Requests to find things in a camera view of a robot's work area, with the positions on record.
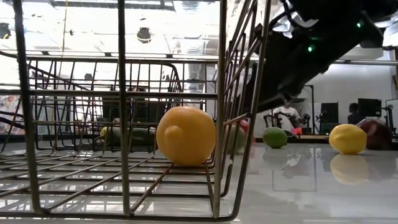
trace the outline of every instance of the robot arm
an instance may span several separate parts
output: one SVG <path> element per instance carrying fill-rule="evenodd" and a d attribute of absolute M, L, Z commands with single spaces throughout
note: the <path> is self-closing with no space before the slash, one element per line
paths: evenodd
<path fill-rule="evenodd" d="M 266 62 L 258 112 L 275 108 L 300 94 L 304 84 L 358 44 L 382 47 L 384 28 L 375 26 L 398 10 L 397 0 L 280 0 L 284 12 L 270 22 Z M 313 25 L 300 25 L 292 13 Z M 290 30 L 276 31 L 275 25 L 286 17 Z M 256 66 L 248 82 L 253 91 Z M 250 100 L 245 99 L 244 112 Z"/>

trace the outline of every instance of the glossy white surface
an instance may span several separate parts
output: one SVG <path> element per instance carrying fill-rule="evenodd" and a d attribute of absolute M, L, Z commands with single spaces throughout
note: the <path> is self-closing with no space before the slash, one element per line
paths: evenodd
<path fill-rule="evenodd" d="M 329 145 L 322 144 L 289 144 L 285 149 L 278 150 L 266 149 L 264 145 L 258 144 L 253 149 L 254 155 L 249 163 L 240 213 L 233 223 L 398 223 L 398 179 L 396 178 L 398 152 L 366 151 L 360 156 L 341 156 L 330 149 Z M 235 166 L 240 164 L 239 159 L 241 158 L 238 156 Z M 224 214 L 229 213 L 232 208 L 239 175 L 237 168 L 234 168 L 234 181 L 230 193 L 221 203 L 221 211 Z M 100 171 L 96 175 L 97 178 L 106 176 Z M 205 180 L 202 179 L 204 177 L 198 176 L 195 180 Z M 16 187 L 8 185 L 12 184 L 11 180 L 0 180 L 1 184 L 8 186 L 0 187 L 3 190 L 5 187 L 7 189 Z M 143 192 L 150 184 L 131 184 L 131 186 L 132 191 Z M 54 187 L 66 190 L 68 187 L 80 189 L 84 185 L 81 182 L 78 185 L 73 182 L 57 182 L 43 185 L 42 189 Z M 108 183 L 96 190 L 104 189 L 118 191 L 120 184 Z M 160 184 L 155 191 L 207 194 L 206 185 Z M 42 196 L 42 205 L 48 205 L 56 199 L 54 196 Z M 1 198 L 0 211 L 28 210 L 29 205 L 26 204 L 28 201 L 28 196 Z M 73 203 L 58 207 L 56 211 L 89 210 L 103 213 L 106 209 L 107 212 L 122 212 L 119 198 L 114 200 L 108 198 L 105 202 L 101 197 L 86 196 L 76 198 Z M 140 206 L 137 213 L 209 215 L 211 208 L 208 199 L 150 198 Z M 0 222 L 54 223 L 55 220 L 12 218 Z M 56 222 L 72 223 L 71 220 Z M 140 223 L 73 220 L 73 223 L 90 224 L 109 222 Z"/>

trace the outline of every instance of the man in white shirt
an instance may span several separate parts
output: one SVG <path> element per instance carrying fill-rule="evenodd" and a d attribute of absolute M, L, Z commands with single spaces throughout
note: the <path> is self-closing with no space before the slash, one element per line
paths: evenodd
<path fill-rule="evenodd" d="M 286 102 L 284 106 L 273 109 L 274 116 L 276 113 L 283 113 L 289 116 L 294 116 L 296 120 L 300 118 L 299 112 L 297 112 L 295 108 L 291 107 L 289 102 Z M 288 117 L 280 114 L 278 115 L 278 118 L 282 119 L 280 121 L 280 124 L 283 130 L 292 131 L 292 129 L 294 129 L 294 126 L 292 122 L 290 122 Z"/>

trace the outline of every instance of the wire basket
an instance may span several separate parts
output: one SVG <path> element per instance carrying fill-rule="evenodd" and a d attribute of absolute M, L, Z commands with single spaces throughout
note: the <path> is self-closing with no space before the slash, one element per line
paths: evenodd
<path fill-rule="evenodd" d="M 254 33 L 257 1 L 244 3 L 229 49 L 220 41 L 218 61 L 173 55 L 126 58 L 124 1 L 118 4 L 119 58 L 54 57 L 25 54 L 22 4 L 14 2 L 18 54 L 0 54 L 20 62 L 20 85 L 16 90 L 1 89 L 0 94 L 18 96 L 17 109 L 9 114 L 12 119 L 8 122 L 25 131 L 26 141 L 21 153 L 11 153 L 7 150 L 11 144 L 3 144 L 0 216 L 187 222 L 235 219 L 248 168 L 264 61 L 258 61 L 257 74 L 249 76 L 248 68 L 256 49 L 259 58 L 265 56 L 271 1 L 267 1 L 261 35 Z M 225 40 L 226 2 L 220 5 L 220 40 Z M 93 71 L 84 80 L 74 76 L 79 63 Z M 113 74 L 98 78 L 105 64 L 113 65 Z M 216 64 L 215 93 L 209 90 L 214 81 L 207 80 L 207 72 Z M 185 79 L 185 68 L 192 65 L 203 70 L 204 79 Z M 143 68 L 150 74 L 147 80 L 142 78 Z M 160 78 L 150 79 L 153 73 Z M 255 80 L 252 92 L 246 91 L 245 85 L 239 87 L 249 77 Z M 193 84 L 204 85 L 203 92 L 185 91 L 185 85 Z M 247 94 L 253 95 L 251 110 L 243 113 Z M 211 113 L 211 101 L 215 102 L 218 140 L 202 166 L 181 167 L 169 162 L 156 151 L 155 139 L 141 145 L 134 142 L 134 128 L 150 136 L 170 108 L 196 105 Z M 249 130 L 241 162 L 236 162 L 234 154 L 228 155 L 226 143 L 233 138 L 235 145 L 238 132 L 234 136 L 224 132 L 244 119 L 249 120 Z M 114 146 L 98 142 L 96 138 L 105 126 L 119 129 L 120 141 L 128 139 L 128 143 Z M 230 191 L 233 168 L 237 167 L 239 180 L 230 209 L 230 200 L 222 198 Z M 158 204 L 161 211 L 154 212 Z M 190 207 L 195 212 L 187 213 Z"/>

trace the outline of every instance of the green fruit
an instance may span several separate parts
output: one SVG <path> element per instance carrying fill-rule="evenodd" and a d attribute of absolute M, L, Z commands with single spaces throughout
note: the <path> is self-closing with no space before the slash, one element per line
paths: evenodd
<path fill-rule="evenodd" d="M 280 149 L 287 144 L 287 135 L 280 128 L 266 128 L 264 134 L 262 134 L 262 141 L 273 149 Z"/>
<path fill-rule="evenodd" d="M 113 127 L 113 128 L 104 127 L 101 130 L 99 137 L 95 139 L 95 143 L 97 143 L 98 140 L 105 141 L 107 129 L 108 129 L 108 137 L 106 137 L 106 144 L 108 146 L 120 146 L 120 137 L 121 137 L 120 127 Z M 152 130 L 149 130 L 148 132 L 147 128 L 133 128 L 132 133 L 130 133 L 130 129 L 127 128 L 127 133 L 129 135 L 127 141 L 131 139 L 132 146 L 150 146 L 153 145 L 154 143 L 155 132 Z"/>
<path fill-rule="evenodd" d="M 227 143 L 227 152 L 228 154 L 232 154 L 232 153 L 237 153 L 242 147 L 244 147 L 244 143 L 246 140 L 246 133 L 244 132 L 244 130 L 242 128 L 236 128 L 236 125 L 233 124 L 231 126 L 231 130 L 229 130 L 229 126 L 226 127 L 225 132 L 224 132 L 224 139 L 227 138 L 227 134 L 229 136 L 228 138 L 228 143 Z M 233 147 L 234 144 L 234 138 L 235 138 L 235 133 L 238 130 L 238 134 L 236 136 L 236 143 L 235 143 L 235 147 Z"/>

